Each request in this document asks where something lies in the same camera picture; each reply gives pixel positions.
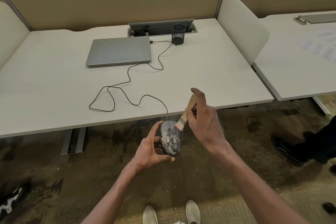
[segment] laptop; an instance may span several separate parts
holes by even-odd
[[[151,61],[149,36],[94,39],[86,66],[104,66]]]

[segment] desk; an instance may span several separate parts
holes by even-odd
[[[204,91],[209,105],[219,108],[270,102],[272,95],[254,73],[216,19],[195,20],[198,33],[185,35],[161,57],[163,71],[147,64],[130,69],[131,82],[122,88],[133,103],[144,94],[161,99],[169,115],[184,112],[191,87]],[[129,65],[87,68],[93,39],[126,37],[128,26],[87,31],[33,31],[0,70],[0,137],[81,128],[166,115],[159,101],[143,98],[131,105],[111,88],[115,111],[88,108],[106,85],[128,81]],[[151,37],[154,41],[171,36]],[[152,62],[170,43],[151,44]],[[105,91],[92,106],[112,109]]]
[[[293,20],[300,14],[270,15],[262,20],[270,38],[254,61],[253,67],[278,100],[298,99],[336,92],[333,79],[336,63],[314,55],[287,52],[281,49],[281,35],[292,30],[319,29],[336,23],[299,25]]]

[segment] black mesh pen cup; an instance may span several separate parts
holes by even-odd
[[[186,27],[182,24],[174,24],[171,28],[171,42],[176,45],[184,43]]]

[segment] paint brush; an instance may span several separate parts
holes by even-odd
[[[195,104],[197,103],[197,96],[196,94],[193,94],[189,100],[188,109],[192,109]],[[181,119],[178,121],[178,123],[175,124],[175,127],[177,127],[179,129],[179,131],[182,131],[184,128],[184,125],[187,123],[187,113],[184,112],[184,114],[182,114]]]

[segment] left hand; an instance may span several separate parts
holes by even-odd
[[[141,141],[131,161],[137,166],[138,170],[150,168],[151,166],[163,161],[175,161],[174,157],[169,155],[158,155],[156,153],[156,151],[159,153],[162,152],[161,137],[155,136],[155,133],[162,122],[163,121],[158,121],[155,123],[148,136]]]

